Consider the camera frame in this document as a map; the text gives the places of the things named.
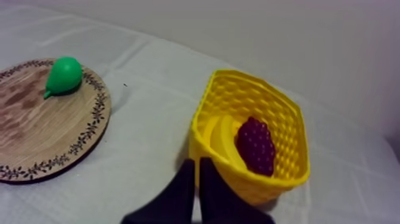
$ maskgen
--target basket rim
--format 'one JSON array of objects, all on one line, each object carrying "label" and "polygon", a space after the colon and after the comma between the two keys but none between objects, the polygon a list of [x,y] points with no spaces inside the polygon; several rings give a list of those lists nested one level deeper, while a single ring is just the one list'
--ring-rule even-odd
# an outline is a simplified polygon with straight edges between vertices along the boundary
[{"label": "basket rim", "polygon": [[[256,173],[252,173],[252,172],[250,172],[248,170],[238,169],[236,166],[232,166],[232,164],[227,159],[222,157],[220,154],[216,153],[208,144],[205,143],[203,137],[201,136],[201,134],[199,133],[199,131],[197,129],[198,116],[199,116],[199,114],[200,114],[200,112],[201,112],[201,110],[203,108],[205,99],[206,99],[207,95],[210,92],[211,85],[214,82],[214,79],[216,77],[218,77],[218,76],[221,76],[220,73],[226,73],[226,72],[232,72],[232,71],[235,72],[235,73],[240,73],[241,75],[246,76],[246,79],[240,78],[240,79],[242,79],[242,80],[244,80],[246,82],[251,82],[252,84],[255,84],[255,85],[261,85],[263,88],[271,89],[272,90],[271,93],[277,95],[277,97],[279,99],[282,99],[283,102],[287,106],[291,107],[291,109],[296,113],[296,116],[298,116],[299,121],[300,121],[300,127],[301,127],[301,129],[303,131],[303,134],[304,134],[304,146],[305,146],[305,149],[306,149],[306,152],[307,152],[306,153],[307,169],[306,169],[306,171],[304,172],[304,174],[301,177],[296,178],[296,179],[291,179],[291,180],[283,180],[283,179],[272,178],[272,177],[269,177],[269,176],[259,175],[259,174],[256,174]],[[230,74],[229,76],[238,78],[234,74]],[[203,145],[205,147],[205,149],[208,151],[208,153],[210,153],[212,155],[212,159],[214,160],[214,162],[220,163],[223,166],[226,166],[226,168],[232,169],[233,172],[236,175],[238,175],[238,176],[240,176],[240,177],[242,177],[244,179],[250,180],[252,182],[260,183],[262,185],[273,185],[273,186],[281,186],[281,187],[285,187],[285,188],[291,188],[291,187],[303,184],[304,182],[307,181],[308,177],[310,176],[310,158],[309,158],[309,155],[308,155],[307,133],[305,131],[304,118],[302,116],[300,107],[297,104],[295,104],[290,98],[288,98],[285,94],[283,94],[282,92],[280,92],[279,90],[277,90],[276,88],[274,88],[273,86],[268,84],[263,79],[259,79],[257,77],[251,76],[251,75],[246,74],[246,73],[244,73],[242,71],[239,71],[239,70],[233,70],[233,69],[219,69],[219,70],[216,70],[212,74],[212,76],[211,76],[211,78],[210,78],[210,80],[209,80],[209,82],[207,84],[206,90],[205,90],[205,92],[204,92],[204,94],[202,96],[202,99],[201,99],[201,101],[199,103],[199,106],[198,106],[198,108],[197,108],[197,110],[195,112],[195,115],[193,117],[193,121],[192,121],[192,125],[191,125],[190,129],[191,129],[192,133],[194,134],[194,138],[197,141],[199,141],[201,145]]]}]

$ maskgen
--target white fabric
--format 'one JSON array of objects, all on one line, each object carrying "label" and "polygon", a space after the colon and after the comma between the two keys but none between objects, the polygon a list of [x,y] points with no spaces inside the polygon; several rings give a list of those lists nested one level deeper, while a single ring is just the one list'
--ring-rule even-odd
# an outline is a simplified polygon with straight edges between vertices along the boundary
[{"label": "white fabric", "polygon": [[[171,180],[209,75],[232,67],[131,30],[0,4],[0,67],[60,55],[102,76],[112,97],[110,124],[97,148],[67,173],[34,185],[0,184],[0,223],[119,223]],[[304,112],[311,177],[279,198],[270,212],[276,222],[400,222],[400,166],[388,143],[282,91]],[[193,219],[201,219],[197,200]]]}]

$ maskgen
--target white tablecloth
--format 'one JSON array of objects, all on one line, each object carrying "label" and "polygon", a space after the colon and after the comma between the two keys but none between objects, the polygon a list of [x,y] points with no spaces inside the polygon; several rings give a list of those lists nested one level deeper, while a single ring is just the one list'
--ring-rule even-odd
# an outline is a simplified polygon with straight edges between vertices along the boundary
[{"label": "white tablecloth", "polygon": [[[232,67],[131,30],[0,4],[0,67],[60,55],[102,76],[112,96],[110,124],[97,148],[69,172],[34,185],[0,184],[0,223],[119,223],[171,180],[209,75]],[[282,91],[304,112],[311,177],[279,198],[270,212],[276,222],[399,223],[400,166],[388,143]],[[193,219],[201,219],[197,200]]]}]

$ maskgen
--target white wall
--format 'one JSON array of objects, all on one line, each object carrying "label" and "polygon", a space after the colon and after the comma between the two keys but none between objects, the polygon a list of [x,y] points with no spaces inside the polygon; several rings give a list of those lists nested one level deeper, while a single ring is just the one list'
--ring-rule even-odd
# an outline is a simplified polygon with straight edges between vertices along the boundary
[{"label": "white wall", "polygon": [[9,1],[97,18],[184,44],[385,135],[395,130],[400,112],[394,29],[398,0]]}]

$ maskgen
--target floral border pattern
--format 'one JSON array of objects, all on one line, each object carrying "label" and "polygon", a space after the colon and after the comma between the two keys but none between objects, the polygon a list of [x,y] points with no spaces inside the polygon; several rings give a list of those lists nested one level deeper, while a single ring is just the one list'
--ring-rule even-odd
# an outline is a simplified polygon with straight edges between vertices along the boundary
[{"label": "floral border pattern", "polygon": [[[52,66],[53,61],[51,60],[32,60],[24,64],[13,67],[10,70],[3,71],[0,73],[0,83],[3,78],[12,76],[15,72],[20,71],[23,68],[28,68],[31,66]],[[62,154],[56,155],[53,159],[47,161],[41,161],[40,163],[35,163],[32,167],[23,169],[19,167],[10,167],[7,165],[0,164],[0,179],[13,180],[22,177],[27,180],[33,180],[35,176],[40,173],[47,173],[53,169],[55,166],[64,166],[66,162],[70,161],[73,156],[77,156],[80,151],[83,150],[83,145],[86,144],[88,139],[92,139],[92,136],[96,134],[98,125],[103,122],[105,117],[103,116],[103,111],[105,110],[105,102],[107,100],[106,93],[103,92],[105,86],[97,81],[90,73],[83,73],[83,80],[88,85],[92,86],[94,90],[98,91],[95,98],[95,106],[92,109],[92,122],[86,125],[86,129],[80,133],[76,139],[76,143],[71,144],[69,150]]]}]

